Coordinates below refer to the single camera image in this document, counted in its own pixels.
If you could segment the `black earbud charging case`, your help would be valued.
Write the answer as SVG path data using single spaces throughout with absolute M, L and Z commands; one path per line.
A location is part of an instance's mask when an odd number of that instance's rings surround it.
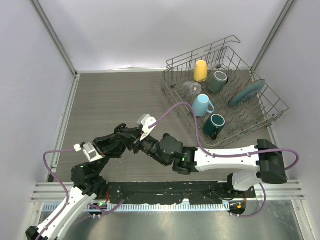
M 116 134 L 117 132 L 119 132 L 121 129 L 125 129 L 127 127 L 127 125 L 125 123 L 121 123 L 119 124 L 115 129 L 114 129 L 114 133 Z

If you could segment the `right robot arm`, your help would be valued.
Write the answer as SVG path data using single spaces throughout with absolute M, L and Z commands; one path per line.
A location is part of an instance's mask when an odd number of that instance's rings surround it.
M 163 166 L 171 166 L 181 175 L 215 169 L 235 169 L 227 177 L 226 193 L 238 197 L 250 187 L 260 184 L 287 183 L 283 153 L 266 139 L 242 148 L 201 149 L 187 147 L 168 133 L 161 140 L 151 136 L 138 138 L 131 148 L 133 153 L 142 151 Z

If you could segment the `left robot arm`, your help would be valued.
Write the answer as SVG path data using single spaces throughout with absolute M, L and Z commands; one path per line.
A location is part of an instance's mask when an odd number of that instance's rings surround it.
M 126 146 L 116 133 L 97 137 L 93 142 L 78 143 L 71 149 L 50 150 L 43 154 L 43 162 L 49 173 L 61 185 L 65 198 L 53 213 L 38 226 L 26 231 L 28 240 L 61 240 L 91 201 L 102 199 L 107 192 L 107 181 L 100 173 L 110 159 L 119 159 Z M 73 187 L 65 184 L 53 173 L 47 163 L 47 155 L 53 153 L 83 152 L 88 162 L 76 165 L 71 170 Z

